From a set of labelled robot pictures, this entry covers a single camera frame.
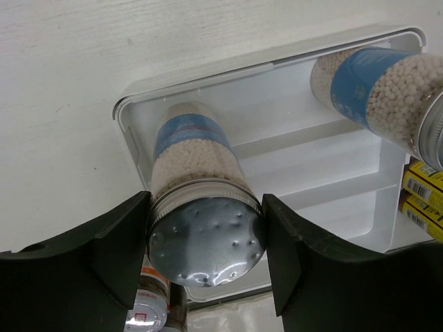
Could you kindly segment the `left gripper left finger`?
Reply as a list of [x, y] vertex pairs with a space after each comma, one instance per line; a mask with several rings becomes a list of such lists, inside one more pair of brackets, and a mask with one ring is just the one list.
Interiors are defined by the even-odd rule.
[[146, 247], [151, 194], [19, 252], [1, 253], [2, 331], [123, 331]]

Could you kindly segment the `yellow label bottle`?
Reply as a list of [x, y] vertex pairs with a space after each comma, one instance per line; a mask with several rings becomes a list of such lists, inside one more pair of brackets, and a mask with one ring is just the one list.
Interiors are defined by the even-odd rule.
[[398, 210], [436, 241], [442, 243], [442, 213], [412, 194], [402, 191]]
[[442, 209], [442, 172], [422, 161], [405, 166], [402, 188], [435, 209]]

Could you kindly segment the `white tiered organizer tray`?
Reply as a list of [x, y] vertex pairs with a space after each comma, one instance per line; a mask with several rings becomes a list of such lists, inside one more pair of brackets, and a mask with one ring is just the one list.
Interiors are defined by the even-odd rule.
[[138, 186], [150, 186], [162, 110], [198, 100], [216, 110], [257, 197], [275, 194], [310, 221], [373, 251], [425, 241], [397, 212], [408, 154], [311, 93], [319, 57], [359, 46], [422, 52], [426, 34], [413, 26], [369, 25], [302, 41], [255, 66], [167, 87], [129, 87], [112, 118]]

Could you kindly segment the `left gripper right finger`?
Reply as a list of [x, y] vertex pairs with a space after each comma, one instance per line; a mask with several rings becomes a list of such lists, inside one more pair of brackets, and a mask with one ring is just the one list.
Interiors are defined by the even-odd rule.
[[383, 254], [296, 214], [272, 194], [267, 258], [285, 331], [441, 331], [442, 245]]

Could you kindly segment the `tan spice jar red label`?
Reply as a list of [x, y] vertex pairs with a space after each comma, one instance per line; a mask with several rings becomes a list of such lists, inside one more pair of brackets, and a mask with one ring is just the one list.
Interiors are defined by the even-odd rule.
[[169, 281], [149, 263], [143, 264], [133, 308], [128, 310], [124, 331], [160, 331], [167, 320]]

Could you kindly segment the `dark spice jar red label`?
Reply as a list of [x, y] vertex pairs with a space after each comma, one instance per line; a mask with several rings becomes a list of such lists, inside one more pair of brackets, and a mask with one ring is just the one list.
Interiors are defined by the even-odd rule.
[[170, 303], [165, 325], [161, 332], [188, 331], [188, 303], [186, 290], [183, 286], [170, 284]]

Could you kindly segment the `blue label bead jar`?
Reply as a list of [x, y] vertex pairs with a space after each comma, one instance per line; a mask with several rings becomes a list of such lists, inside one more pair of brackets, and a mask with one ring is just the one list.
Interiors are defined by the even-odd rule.
[[326, 107], [442, 170], [442, 56], [352, 48], [319, 57], [310, 84]]
[[259, 201], [213, 110], [168, 107], [156, 131], [147, 250], [153, 267], [186, 287], [232, 282], [266, 249]]

